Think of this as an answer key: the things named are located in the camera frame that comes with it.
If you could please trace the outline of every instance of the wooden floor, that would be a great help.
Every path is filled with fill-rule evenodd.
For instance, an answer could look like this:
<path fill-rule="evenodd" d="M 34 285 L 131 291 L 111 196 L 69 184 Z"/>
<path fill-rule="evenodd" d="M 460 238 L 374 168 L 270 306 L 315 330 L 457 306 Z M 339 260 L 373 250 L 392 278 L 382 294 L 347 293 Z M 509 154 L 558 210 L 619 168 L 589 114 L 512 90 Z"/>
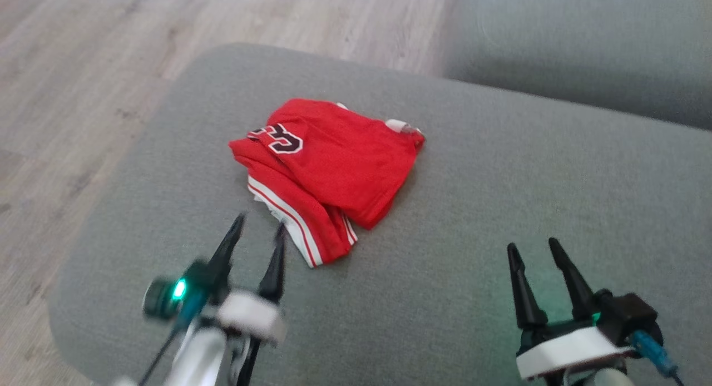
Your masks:
<path fill-rule="evenodd" d="M 254 42 L 438 75 L 453 0 L 0 0 L 0 384 L 89 384 L 46 297 L 117 162 L 194 57 Z"/>

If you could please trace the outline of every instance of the gray couch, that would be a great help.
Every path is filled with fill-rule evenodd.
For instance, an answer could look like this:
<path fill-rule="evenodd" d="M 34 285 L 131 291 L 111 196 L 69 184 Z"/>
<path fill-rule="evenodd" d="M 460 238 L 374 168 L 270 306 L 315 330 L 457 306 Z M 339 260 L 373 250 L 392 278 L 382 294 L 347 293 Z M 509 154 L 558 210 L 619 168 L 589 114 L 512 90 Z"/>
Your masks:
<path fill-rule="evenodd" d="M 521 384 L 506 245 L 518 243 L 542 307 L 564 319 L 549 236 L 593 288 L 648 300 L 689 384 L 709 381 L 712 133 L 248 44 L 186 70 L 87 219 L 50 305 L 69 363 L 100 384 L 138 378 L 167 335 L 142 318 L 146 285 L 209 256 L 240 211 L 232 277 L 257 284 L 277 223 L 227 142 L 292 97 L 406 120 L 428 140 L 391 213 L 357 229 L 348 257 L 308 269 L 291 247 L 288 337 L 260 351 L 255 386 Z M 669 384 L 649 363 L 630 371 Z"/>
<path fill-rule="evenodd" d="M 712 130 L 712 0 L 456 0 L 447 76 Z"/>

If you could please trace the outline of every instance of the folded clothing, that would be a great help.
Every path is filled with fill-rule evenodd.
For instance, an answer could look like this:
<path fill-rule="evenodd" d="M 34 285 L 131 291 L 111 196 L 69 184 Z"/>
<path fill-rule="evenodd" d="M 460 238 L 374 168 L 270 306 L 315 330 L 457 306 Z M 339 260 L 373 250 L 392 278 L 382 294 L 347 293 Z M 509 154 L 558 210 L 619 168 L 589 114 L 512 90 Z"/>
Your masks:
<path fill-rule="evenodd" d="M 348 254 L 357 240 L 350 221 L 370 230 L 388 213 L 424 142 L 399 120 L 294 99 L 229 146 L 255 199 L 314 267 Z"/>

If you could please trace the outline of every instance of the printed number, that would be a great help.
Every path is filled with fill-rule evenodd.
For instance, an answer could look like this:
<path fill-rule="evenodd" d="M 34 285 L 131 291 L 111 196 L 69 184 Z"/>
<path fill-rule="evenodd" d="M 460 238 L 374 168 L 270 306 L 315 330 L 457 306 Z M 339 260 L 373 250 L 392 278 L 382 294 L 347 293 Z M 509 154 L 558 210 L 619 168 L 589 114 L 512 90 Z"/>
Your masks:
<path fill-rule="evenodd" d="M 274 143 L 270 143 L 269 147 L 277 154 L 294 154 L 302 150 L 304 141 L 298 136 L 288 132 L 287 129 L 280 124 L 254 130 L 249 132 L 247 137 L 258 140 L 257 135 L 264 132 L 267 132 L 267 134 L 274 139 Z"/>

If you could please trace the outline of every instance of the black cable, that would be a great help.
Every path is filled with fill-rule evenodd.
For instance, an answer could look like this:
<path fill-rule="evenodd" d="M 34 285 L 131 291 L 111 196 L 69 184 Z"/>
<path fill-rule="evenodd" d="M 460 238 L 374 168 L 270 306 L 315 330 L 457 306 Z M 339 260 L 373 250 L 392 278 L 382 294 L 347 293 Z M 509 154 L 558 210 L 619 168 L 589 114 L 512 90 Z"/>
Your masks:
<path fill-rule="evenodd" d="M 252 378 L 252 369 L 255 367 L 255 360 L 257 359 L 257 352 L 260 350 L 260 341 L 257 338 L 250 338 L 249 352 L 247 353 L 247 358 L 245 363 L 242 364 L 239 375 L 237 375 L 236 386 L 249 386 L 250 379 Z"/>
<path fill-rule="evenodd" d="M 682 383 L 682 381 L 680 380 L 680 377 L 677 375 L 677 373 L 672 374 L 672 376 L 670 376 L 670 378 L 672 378 L 675 381 L 675 383 L 677 383 L 677 386 L 685 386 L 685 384 Z"/>
<path fill-rule="evenodd" d="M 173 330 L 171 330 L 171 334 L 168 335 L 168 338 L 167 338 L 167 340 L 165 341 L 165 343 L 163 343 L 163 346 L 161 347 L 161 350 L 159 350 L 159 351 L 158 351 L 158 354 L 155 356 L 155 358 L 153 358 L 153 362 L 152 362 L 151 365 L 148 367 L 148 370 L 147 370 L 146 373 L 143 375 L 143 378 L 141 378 L 141 380 L 139 381 L 138 386 L 145 386 L 146 381 L 148 381 L 148 378 L 149 378 L 149 377 L 151 376 L 151 374 L 153 373 L 153 370 L 156 369 L 156 365 L 158 365 L 158 361 L 161 360 L 161 357 L 163 356 L 163 354 L 166 353 L 166 350 L 168 349 L 168 346 L 170 346 L 170 345 L 171 345 L 171 342 L 173 341 L 173 339 L 175 339 L 176 336 L 178 336 L 178 333 L 180 333 L 180 329 L 174 328 Z"/>

